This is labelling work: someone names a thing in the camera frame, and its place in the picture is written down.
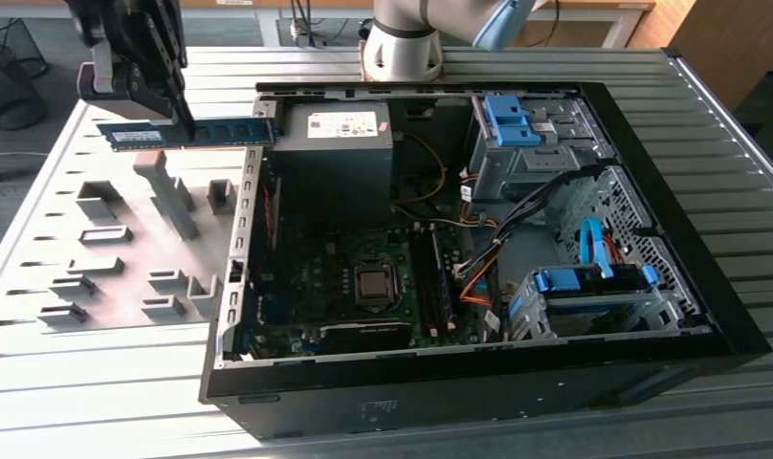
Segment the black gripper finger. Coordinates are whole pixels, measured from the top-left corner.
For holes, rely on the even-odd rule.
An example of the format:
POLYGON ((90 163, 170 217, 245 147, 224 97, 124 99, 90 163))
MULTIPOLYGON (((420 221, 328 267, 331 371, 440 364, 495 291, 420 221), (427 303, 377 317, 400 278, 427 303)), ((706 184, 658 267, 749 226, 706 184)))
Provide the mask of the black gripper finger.
POLYGON ((149 90, 168 106, 165 117, 184 133, 182 139, 192 141, 196 127, 184 96, 186 54, 181 12, 128 11, 126 18, 130 61, 149 90))

